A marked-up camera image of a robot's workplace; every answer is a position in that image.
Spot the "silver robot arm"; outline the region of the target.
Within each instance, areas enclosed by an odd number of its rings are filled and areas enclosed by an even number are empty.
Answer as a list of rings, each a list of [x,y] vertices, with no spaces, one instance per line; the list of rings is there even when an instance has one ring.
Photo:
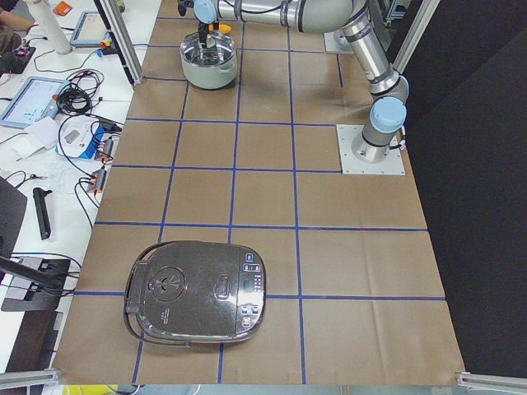
[[[367,1],[179,1],[181,15],[187,8],[199,20],[198,32],[221,19],[293,28],[300,33],[324,34],[341,30],[369,83],[373,98],[369,120],[355,137],[352,151],[366,163],[380,163],[387,156],[396,132],[407,117],[409,85],[388,61],[368,17]]]

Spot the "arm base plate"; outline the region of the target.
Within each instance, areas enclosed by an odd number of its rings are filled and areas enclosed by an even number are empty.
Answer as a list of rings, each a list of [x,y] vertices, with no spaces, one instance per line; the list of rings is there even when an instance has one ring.
[[[324,33],[324,47],[326,53],[354,54],[351,45],[340,30]]]
[[[398,142],[396,137],[392,138],[388,146],[372,146],[363,139],[363,128],[363,125],[336,125],[342,173],[344,175],[406,175],[401,150],[391,149]]]

